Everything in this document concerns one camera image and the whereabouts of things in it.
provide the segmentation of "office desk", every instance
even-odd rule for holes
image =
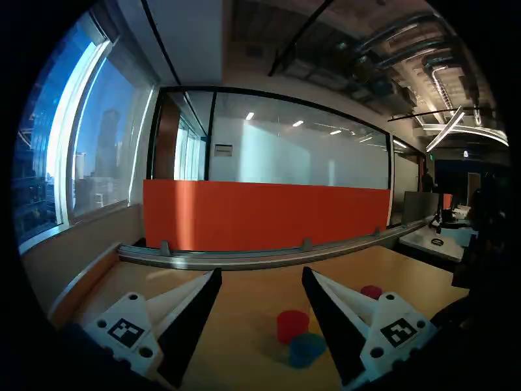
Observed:
[[[335,281],[360,290],[373,284],[394,291],[431,318],[467,290],[451,287],[452,275],[383,247],[308,263]],[[182,390],[339,390],[328,351],[311,367],[293,369],[288,348],[276,338],[284,310],[310,312],[301,284],[303,265],[223,272],[223,285],[185,373]],[[151,298],[203,272],[117,263],[92,290],[76,320],[85,324],[128,291]],[[310,330],[318,330],[311,315]]]
[[[435,238],[442,239],[443,245],[433,244],[431,240]],[[428,225],[400,237],[399,242],[456,263],[461,262],[463,257],[463,247],[457,244],[454,238],[437,234],[436,230]]]

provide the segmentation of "red cup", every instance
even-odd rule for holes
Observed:
[[[375,300],[378,300],[378,298],[382,295],[383,291],[382,288],[375,287],[374,285],[366,285],[360,290],[360,293],[367,297],[371,297]]]
[[[307,332],[309,316],[301,311],[284,311],[277,316],[277,338],[286,345],[293,338]]]

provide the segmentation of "window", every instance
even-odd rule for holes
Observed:
[[[175,147],[174,179],[196,181],[199,176],[201,154],[204,161],[205,143],[195,134],[191,126],[183,119],[179,120]]]
[[[327,111],[218,93],[210,180],[388,189],[386,137]],[[232,153],[216,154],[216,145]]]
[[[13,162],[19,244],[128,202],[154,74],[132,40],[113,35],[83,15],[29,95]]]
[[[57,110],[66,103],[66,86],[94,50],[77,23],[58,43],[27,100],[14,149],[12,200],[18,242],[62,223],[55,208],[55,150],[49,151]]]
[[[128,199],[133,152],[151,88],[118,44],[94,73],[74,142],[74,217]]]

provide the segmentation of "plastic cup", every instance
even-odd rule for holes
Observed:
[[[383,290],[382,288],[375,287],[374,285],[366,285],[360,290],[360,293],[367,297],[378,300],[378,298],[382,296]]]
[[[307,332],[309,316],[296,310],[284,311],[277,316],[277,338],[286,345],[293,338]]]
[[[317,334],[296,336],[289,344],[289,364],[293,368],[307,368],[326,351],[326,347],[326,340]]]

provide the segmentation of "person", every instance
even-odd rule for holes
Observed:
[[[428,169],[425,169],[425,173],[421,178],[421,189],[424,193],[432,193],[434,191],[434,181],[429,175]]]

